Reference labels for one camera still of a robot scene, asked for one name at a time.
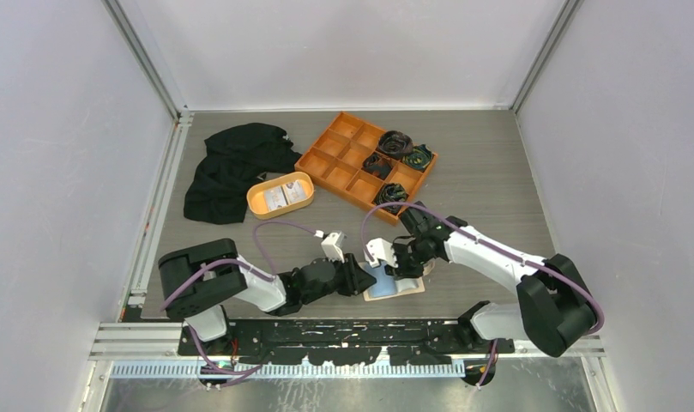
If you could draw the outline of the beige card holder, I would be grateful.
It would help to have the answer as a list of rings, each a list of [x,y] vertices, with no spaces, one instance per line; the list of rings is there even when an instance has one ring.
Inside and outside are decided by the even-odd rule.
[[[360,262],[359,267],[376,279],[376,283],[362,293],[365,301],[386,300],[410,294],[425,292],[423,278],[395,280],[385,272],[386,265],[372,268],[367,262]]]

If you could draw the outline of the orange oval tray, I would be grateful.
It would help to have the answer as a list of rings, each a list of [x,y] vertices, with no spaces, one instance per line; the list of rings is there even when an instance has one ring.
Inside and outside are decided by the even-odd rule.
[[[275,218],[313,202],[315,185],[303,172],[294,172],[252,186],[246,200],[250,212],[260,220]]]

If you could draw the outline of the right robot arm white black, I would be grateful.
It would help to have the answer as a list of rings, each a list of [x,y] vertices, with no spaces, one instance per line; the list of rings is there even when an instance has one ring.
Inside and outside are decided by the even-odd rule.
[[[406,244],[394,244],[388,274],[416,278],[428,262],[441,259],[475,270],[516,296],[515,304],[481,301],[459,318],[460,344],[482,351],[491,341],[529,340],[543,354],[561,356],[580,338],[601,329],[605,315],[578,268],[562,254],[541,257],[491,239],[454,216],[440,217],[423,203],[399,217]]]

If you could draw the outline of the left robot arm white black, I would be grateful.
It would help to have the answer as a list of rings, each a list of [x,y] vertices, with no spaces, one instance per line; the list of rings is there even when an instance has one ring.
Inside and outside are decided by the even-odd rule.
[[[170,320],[192,327],[210,353],[223,354],[233,341],[222,306],[228,299],[281,317],[325,296],[356,296],[376,284],[376,278],[360,267],[356,257],[341,249],[341,232],[316,236],[324,256],[279,274],[248,262],[228,238],[167,253],[157,263],[165,295],[160,309]]]

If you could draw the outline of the right credit card in tray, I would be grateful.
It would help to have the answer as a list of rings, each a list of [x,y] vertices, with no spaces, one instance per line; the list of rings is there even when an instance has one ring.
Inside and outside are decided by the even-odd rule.
[[[288,204],[303,202],[308,197],[300,180],[285,183],[282,190]]]

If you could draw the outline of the credit card in tray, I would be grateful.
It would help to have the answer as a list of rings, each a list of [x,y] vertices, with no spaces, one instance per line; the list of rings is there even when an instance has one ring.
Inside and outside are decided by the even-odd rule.
[[[282,190],[288,204],[303,202],[308,197],[300,180],[285,183]]]
[[[268,212],[285,208],[288,205],[281,186],[265,190],[263,198]]]

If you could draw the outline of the left credit card in tray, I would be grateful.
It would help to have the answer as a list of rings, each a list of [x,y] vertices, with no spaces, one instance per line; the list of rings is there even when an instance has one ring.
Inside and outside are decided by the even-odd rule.
[[[288,205],[281,186],[265,190],[263,198],[268,212],[285,208]]]

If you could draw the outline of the green yellow rolled tie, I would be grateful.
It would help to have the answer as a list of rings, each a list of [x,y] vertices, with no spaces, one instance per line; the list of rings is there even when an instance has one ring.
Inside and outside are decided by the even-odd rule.
[[[408,193],[400,183],[387,183],[377,192],[373,203],[376,205],[393,202],[406,202]]]

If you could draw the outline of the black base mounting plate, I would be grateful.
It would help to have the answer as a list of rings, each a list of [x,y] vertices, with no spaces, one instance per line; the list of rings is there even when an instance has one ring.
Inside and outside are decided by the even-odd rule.
[[[245,363],[370,365],[385,351],[392,366],[441,365],[452,355],[484,358],[491,345],[449,319],[236,319],[206,354]]]

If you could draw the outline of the orange compartment organizer box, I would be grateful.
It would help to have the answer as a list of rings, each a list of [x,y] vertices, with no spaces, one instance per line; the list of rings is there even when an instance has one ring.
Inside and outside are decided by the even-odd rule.
[[[316,185],[365,211],[377,206],[374,197],[387,183],[402,184],[408,193],[406,202],[413,202],[436,166],[438,153],[426,145],[434,153],[431,165],[423,173],[413,170],[402,159],[395,160],[377,151],[378,139],[386,131],[351,113],[340,112],[296,162],[295,169],[308,174]],[[361,170],[363,161],[373,152],[392,163],[386,181]]]

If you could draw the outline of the dark red rolled tie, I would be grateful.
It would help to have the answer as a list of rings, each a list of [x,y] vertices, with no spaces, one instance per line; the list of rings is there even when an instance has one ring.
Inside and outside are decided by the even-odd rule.
[[[370,154],[362,163],[361,170],[386,181],[393,169],[390,160],[377,152]]]

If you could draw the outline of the green patterned rolled tie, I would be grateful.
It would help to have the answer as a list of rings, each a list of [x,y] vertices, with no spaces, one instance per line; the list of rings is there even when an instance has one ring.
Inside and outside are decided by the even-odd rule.
[[[413,150],[402,157],[402,163],[423,173],[432,163],[434,153],[425,144],[413,146]]]

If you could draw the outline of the dark brown rolled tie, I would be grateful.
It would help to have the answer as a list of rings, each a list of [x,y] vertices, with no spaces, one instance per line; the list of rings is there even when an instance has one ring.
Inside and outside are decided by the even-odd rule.
[[[401,160],[413,152],[413,139],[398,130],[388,130],[377,142],[377,151],[395,160]]]

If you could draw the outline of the black cloth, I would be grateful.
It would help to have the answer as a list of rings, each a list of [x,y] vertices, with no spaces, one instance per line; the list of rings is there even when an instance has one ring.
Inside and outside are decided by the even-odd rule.
[[[248,123],[205,140],[206,156],[197,165],[184,196],[183,215],[215,225],[244,221],[248,190],[269,173],[288,174],[302,156],[279,126]]]

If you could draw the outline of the aluminium front frame rail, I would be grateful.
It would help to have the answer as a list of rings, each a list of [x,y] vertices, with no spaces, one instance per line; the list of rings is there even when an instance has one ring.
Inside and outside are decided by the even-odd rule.
[[[183,342],[180,323],[101,323],[90,349],[90,361],[110,361],[113,378],[218,379],[245,376],[249,379],[369,379],[369,378],[461,378],[466,367],[484,364],[487,355],[450,354],[447,360],[418,365],[406,360],[402,365],[389,356],[386,346],[377,354],[361,355],[337,366],[332,360],[319,361],[314,354],[296,357],[294,364],[272,360],[261,367],[239,362],[230,376],[213,370],[197,355],[179,355]]]

